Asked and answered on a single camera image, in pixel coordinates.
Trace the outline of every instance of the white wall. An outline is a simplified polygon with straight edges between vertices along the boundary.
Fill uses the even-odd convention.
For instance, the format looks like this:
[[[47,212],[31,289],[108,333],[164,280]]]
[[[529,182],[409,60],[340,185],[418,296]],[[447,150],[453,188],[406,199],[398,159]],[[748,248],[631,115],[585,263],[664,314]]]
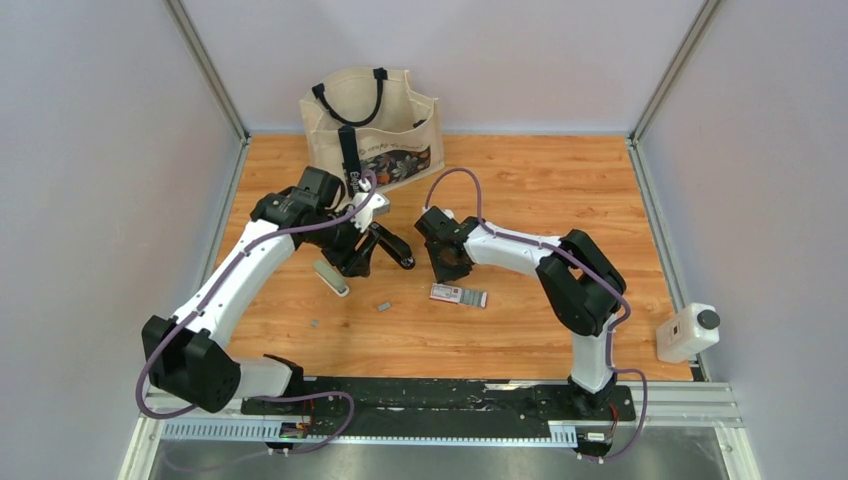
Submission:
[[[0,478],[115,478],[237,141],[162,2],[6,2],[0,45]]]
[[[764,478],[844,478],[848,3],[735,0],[644,150]]]
[[[349,66],[412,70],[447,130],[629,131],[701,0],[184,0],[252,131]]]

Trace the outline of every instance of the white arm segment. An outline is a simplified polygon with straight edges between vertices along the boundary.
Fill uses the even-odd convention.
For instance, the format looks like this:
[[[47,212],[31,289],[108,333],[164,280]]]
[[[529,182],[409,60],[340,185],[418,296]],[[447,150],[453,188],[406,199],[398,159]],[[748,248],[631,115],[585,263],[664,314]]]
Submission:
[[[241,234],[238,243],[224,259],[224,262],[215,270],[215,273],[209,277],[209,280],[191,300],[174,312],[174,315],[179,318],[178,321],[182,321],[195,309],[197,302],[206,295],[206,292],[218,280],[226,266],[244,247],[262,235],[277,230],[277,225],[264,220],[249,222],[244,227],[244,232]],[[259,289],[262,288],[268,277],[292,253],[294,253],[294,241],[291,235],[266,240],[254,248],[249,256],[241,259],[238,266],[224,280],[224,283],[218,288],[203,311],[203,316],[196,318],[186,328],[194,332],[199,332],[204,328],[209,330],[209,338],[214,340],[221,348],[225,348],[230,343],[230,336],[232,336],[233,330],[235,330],[247,306],[259,293]]]
[[[536,243],[545,242],[559,245],[559,237],[543,237],[539,235],[528,235],[514,230],[507,230],[486,222],[486,225],[496,232],[508,233],[518,237],[524,237]],[[478,265],[496,265],[498,267],[512,270],[537,277],[536,266],[542,257],[547,257],[551,251],[542,247],[531,247],[523,243],[513,242],[504,238],[498,238],[478,226],[468,235],[465,241],[465,251],[471,261]]]
[[[206,295],[206,292],[218,280],[224,268],[233,261],[233,258],[245,246],[262,235],[275,231],[277,231],[277,226],[273,223],[264,220],[249,222],[238,243],[227,255],[221,266],[215,270],[215,273],[191,300],[174,312],[174,315],[180,319],[178,321],[186,318],[194,310],[197,302]],[[201,329],[209,330],[209,338],[218,343],[221,348],[226,347],[247,306],[256,297],[268,277],[293,252],[294,241],[291,235],[266,240],[254,248],[249,256],[241,259],[238,266],[224,280],[224,283],[206,306],[203,316],[197,317],[186,329],[194,332],[199,332]],[[291,369],[283,363],[264,357],[233,358],[233,360],[241,368],[241,380],[234,398],[260,395],[279,396],[288,386]]]
[[[604,325],[609,325],[613,320],[615,314]],[[574,352],[571,380],[589,393],[600,391],[612,378],[612,370],[607,366],[606,348],[606,331],[597,337],[584,337],[571,332],[571,349]]]
[[[524,237],[535,243],[559,245],[560,237],[528,235],[497,227],[491,222],[486,222],[486,225],[496,232]],[[464,245],[468,257],[478,265],[496,265],[536,278],[538,278],[536,267],[539,261],[551,254],[547,248],[532,247],[495,237],[479,226],[471,231]],[[597,337],[591,335],[584,337],[572,332],[571,340],[574,351],[571,379],[590,393],[600,391],[612,378],[612,371],[606,364],[606,333],[601,333]]]

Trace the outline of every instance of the white cylindrical object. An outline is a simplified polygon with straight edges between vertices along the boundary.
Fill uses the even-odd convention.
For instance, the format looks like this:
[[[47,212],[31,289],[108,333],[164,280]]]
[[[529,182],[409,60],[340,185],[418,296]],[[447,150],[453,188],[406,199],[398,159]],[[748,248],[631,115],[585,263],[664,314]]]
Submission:
[[[690,303],[657,329],[657,358],[680,363],[718,343],[721,319],[715,307]]]

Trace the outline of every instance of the wooden floor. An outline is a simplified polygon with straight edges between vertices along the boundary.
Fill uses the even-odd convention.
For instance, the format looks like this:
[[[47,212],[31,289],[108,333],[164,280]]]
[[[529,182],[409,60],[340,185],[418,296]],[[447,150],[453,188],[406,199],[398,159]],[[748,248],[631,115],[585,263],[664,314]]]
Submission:
[[[480,177],[486,219],[541,235],[585,230],[619,269],[633,317],[615,336],[618,366],[641,368],[653,380],[691,380],[685,363],[655,356],[654,330],[672,314],[671,301],[622,138],[448,136],[444,143],[448,167],[465,166]],[[307,158],[302,136],[253,138],[219,261],[256,201],[297,184]],[[228,352],[279,355],[307,375],[566,378],[570,332],[538,280],[475,266],[457,284],[489,292],[487,308],[429,300],[434,276],[413,223],[434,178],[389,192],[391,213],[379,219],[412,246],[415,269],[401,270],[377,249],[371,276],[349,279],[351,293],[340,298],[312,269],[319,250],[304,245],[265,284]],[[458,218],[472,215],[473,184],[461,174],[447,177],[434,204]],[[378,312],[385,302],[391,308]]]

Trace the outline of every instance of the canvas tote bag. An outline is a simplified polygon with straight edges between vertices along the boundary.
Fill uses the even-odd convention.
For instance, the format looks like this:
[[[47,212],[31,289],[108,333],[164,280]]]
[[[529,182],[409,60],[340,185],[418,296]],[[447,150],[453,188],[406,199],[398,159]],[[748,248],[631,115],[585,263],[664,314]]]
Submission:
[[[444,167],[439,100],[413,92],[407,70],[348,68],[300,101],[310,164],[359,191],[363,170],[385,192]]]

